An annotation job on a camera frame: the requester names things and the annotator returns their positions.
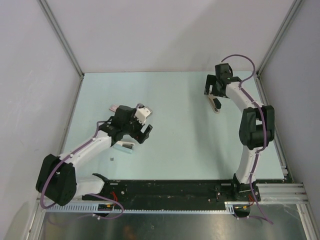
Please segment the light blue white stapler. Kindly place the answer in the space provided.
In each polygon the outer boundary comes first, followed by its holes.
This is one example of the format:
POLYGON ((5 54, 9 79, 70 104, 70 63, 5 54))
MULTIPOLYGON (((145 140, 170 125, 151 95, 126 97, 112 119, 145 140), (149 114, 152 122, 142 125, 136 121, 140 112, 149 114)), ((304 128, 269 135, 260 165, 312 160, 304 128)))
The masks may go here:
POLYGON ((113 148, 123 153, 132 154, 134 151, 134 146, 135 146, 135 143, 133 142, 117 141, 113 145, 113 148))

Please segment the beige black stapler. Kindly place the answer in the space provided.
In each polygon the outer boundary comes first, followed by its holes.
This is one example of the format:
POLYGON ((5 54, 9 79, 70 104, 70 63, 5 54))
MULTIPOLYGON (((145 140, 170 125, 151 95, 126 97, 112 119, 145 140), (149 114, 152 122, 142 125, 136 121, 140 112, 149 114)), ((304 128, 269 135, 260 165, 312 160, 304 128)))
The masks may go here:
POLYGON ((213 112, 216 114, 219 114, 221 111, 221 106, 222 106, 219 99, 212 94, 208 94, 207 99, 208 99, 208 102, 209 102, 213 112))

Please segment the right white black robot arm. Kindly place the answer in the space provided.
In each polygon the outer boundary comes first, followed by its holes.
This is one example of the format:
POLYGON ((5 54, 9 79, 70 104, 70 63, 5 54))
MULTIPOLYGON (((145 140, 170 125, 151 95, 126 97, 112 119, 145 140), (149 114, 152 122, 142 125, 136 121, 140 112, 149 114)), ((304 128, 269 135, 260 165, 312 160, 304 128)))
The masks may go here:
POLYGON ((230 99, 242 116, 239 126, 239 140, 243 145, 240 164, 233 176, 231 196, 242 201, 254 186, 255 172, 260 154, 275 138, 275 109, 255 100, 243 87, 238 76, 228 63, 215 66, 215 75, 206 78, 204 95, 215 113, 222 107, 219 98, 230 99))

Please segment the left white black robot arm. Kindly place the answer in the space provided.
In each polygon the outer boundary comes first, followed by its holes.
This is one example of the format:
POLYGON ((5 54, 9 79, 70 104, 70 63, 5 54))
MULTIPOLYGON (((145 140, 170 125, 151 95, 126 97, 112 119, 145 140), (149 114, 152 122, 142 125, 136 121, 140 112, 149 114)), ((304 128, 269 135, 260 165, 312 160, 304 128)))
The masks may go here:
POLYGON ((111 188, 106 184, 107 178, 93 173, 89 177, 79 177, 79 169, 93 160, 101 152, 112 148, 124 136, 130 136, 139 144, 149 138, 153 127, 146 125, 152 110, 138 104, 135 108, 120 105, 108 120, 98 121, 94 134, 70 152, 58 156, 47 155, 42 162, 36 190, 40 193, 40 205, 43 209, 48 198, 54 205, 65 206, 75 197, 94 194, 105 200, 110 196, 111 188))

